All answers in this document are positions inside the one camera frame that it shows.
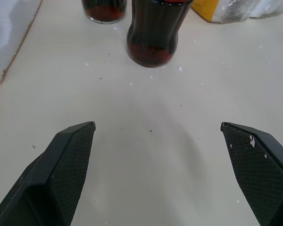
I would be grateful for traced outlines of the glass of cola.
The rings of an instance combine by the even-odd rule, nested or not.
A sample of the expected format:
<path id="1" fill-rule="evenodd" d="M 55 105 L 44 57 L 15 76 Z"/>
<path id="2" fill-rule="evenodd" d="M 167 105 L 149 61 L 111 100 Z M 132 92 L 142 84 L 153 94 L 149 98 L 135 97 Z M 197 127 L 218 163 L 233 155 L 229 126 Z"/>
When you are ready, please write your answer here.
<path id="1" fill-rule="evenodd" d="M 127 0 L 81 0 L 85 15 L 100 24 L 113 24 L 125 16 Z"/>

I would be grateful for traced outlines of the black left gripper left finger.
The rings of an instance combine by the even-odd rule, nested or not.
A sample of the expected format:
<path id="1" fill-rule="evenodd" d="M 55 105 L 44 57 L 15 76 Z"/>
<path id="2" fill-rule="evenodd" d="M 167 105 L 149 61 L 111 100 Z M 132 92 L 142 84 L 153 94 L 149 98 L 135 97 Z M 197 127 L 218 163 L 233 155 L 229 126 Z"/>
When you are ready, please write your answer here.
<path id="1" fill-rule="evenodd" d="M 85 183 L 95 122 L 57 133 L 0 203 L 0 226 L 70 226 Z"/>

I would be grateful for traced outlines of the glass cola bottle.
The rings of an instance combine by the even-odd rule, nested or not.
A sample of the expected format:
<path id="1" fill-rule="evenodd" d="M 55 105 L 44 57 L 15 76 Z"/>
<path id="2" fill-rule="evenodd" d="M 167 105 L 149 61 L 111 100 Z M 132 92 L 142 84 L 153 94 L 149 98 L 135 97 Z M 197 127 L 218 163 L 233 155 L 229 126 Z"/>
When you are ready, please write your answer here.
<path id="1" fill-rule="evenodd" d="M 193 0 L 132 0 L 132 22 L 127 52 L 136 63 L 150 68 L 168 63 L 178 43 L 178 31 Z"/>

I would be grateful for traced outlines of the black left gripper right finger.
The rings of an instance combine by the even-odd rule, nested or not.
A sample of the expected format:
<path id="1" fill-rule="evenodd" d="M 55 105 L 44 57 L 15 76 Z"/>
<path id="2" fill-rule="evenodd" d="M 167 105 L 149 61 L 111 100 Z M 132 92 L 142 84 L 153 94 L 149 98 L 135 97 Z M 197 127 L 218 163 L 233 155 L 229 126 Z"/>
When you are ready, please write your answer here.
<path id="1" fill-rule="evenodd" d="M 283 146 L 258 129 L 223 122 L 237 183 L 260 226 L 283 226 Z"/>

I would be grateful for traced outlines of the white foam board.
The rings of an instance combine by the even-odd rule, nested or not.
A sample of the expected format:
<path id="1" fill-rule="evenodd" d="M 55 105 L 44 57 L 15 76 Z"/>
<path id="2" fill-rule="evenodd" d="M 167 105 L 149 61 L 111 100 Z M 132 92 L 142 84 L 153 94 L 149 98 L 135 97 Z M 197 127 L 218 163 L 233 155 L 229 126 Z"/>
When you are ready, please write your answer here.
<path id="1" fill-rule="evenodd" d="M 14 61 L 42 0 L 0 0 L 0 83 Z"/>

